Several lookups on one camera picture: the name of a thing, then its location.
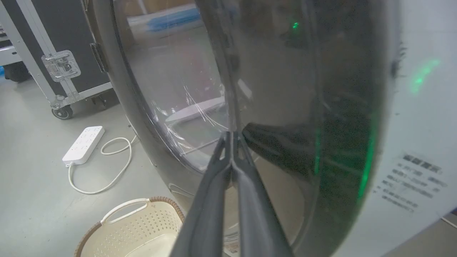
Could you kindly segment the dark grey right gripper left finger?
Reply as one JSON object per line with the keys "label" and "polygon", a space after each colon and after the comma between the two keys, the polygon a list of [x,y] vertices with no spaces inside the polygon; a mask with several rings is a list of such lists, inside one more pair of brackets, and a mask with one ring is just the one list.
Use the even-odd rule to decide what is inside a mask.
{"label": "dark grey right gripper left finger", "polygon": [[223,255],[224,196],[231,179],[232,136],[225,132],[220,137],[170,256]]}

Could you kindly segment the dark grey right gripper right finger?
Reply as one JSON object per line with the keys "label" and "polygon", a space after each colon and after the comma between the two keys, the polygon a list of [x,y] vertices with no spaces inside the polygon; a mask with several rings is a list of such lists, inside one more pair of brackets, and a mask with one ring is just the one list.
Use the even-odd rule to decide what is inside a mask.
{"label": "dark grey right gripper right finger", "polygon": [[238,132],[233,132],[233,183],[238,190],[240,255],[292,257],[245,139]]}

